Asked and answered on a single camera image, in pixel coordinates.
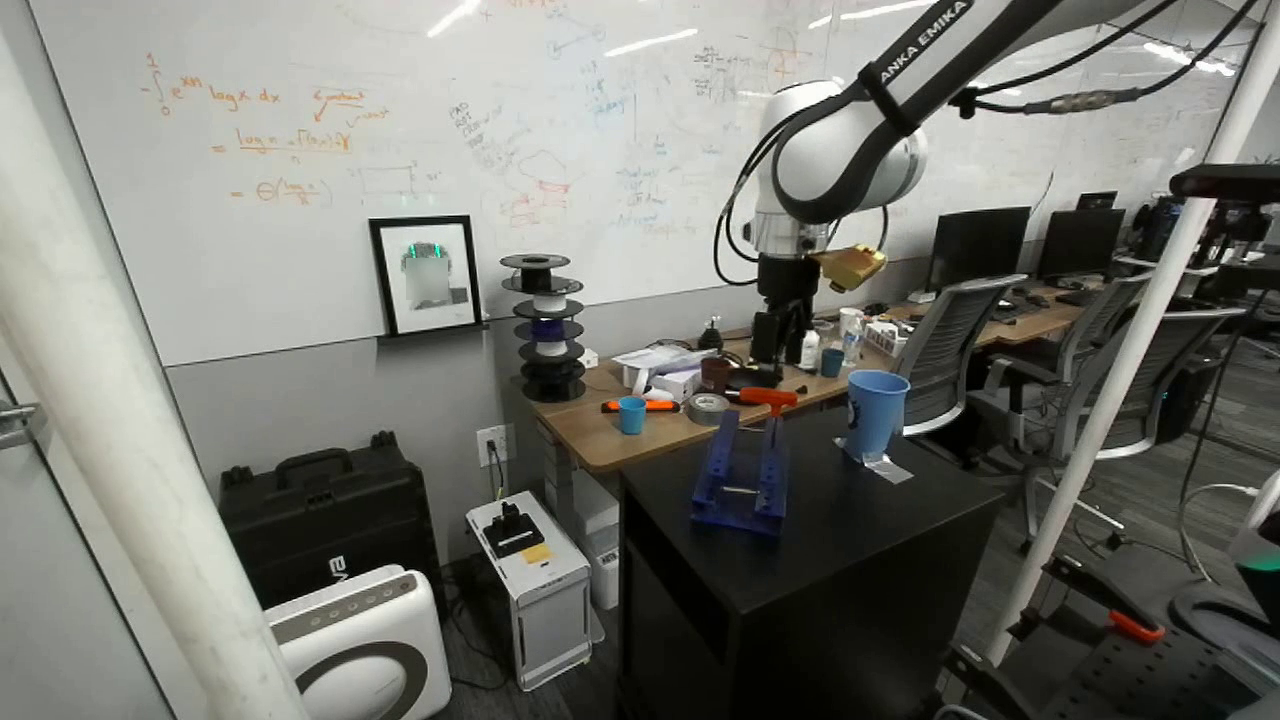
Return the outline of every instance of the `framed picture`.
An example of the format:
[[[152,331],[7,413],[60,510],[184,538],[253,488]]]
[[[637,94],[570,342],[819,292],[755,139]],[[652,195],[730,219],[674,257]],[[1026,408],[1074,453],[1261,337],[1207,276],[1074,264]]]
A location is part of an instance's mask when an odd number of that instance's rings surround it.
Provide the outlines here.
[[[367,219],[387,337],[481,322],[467,216]]]

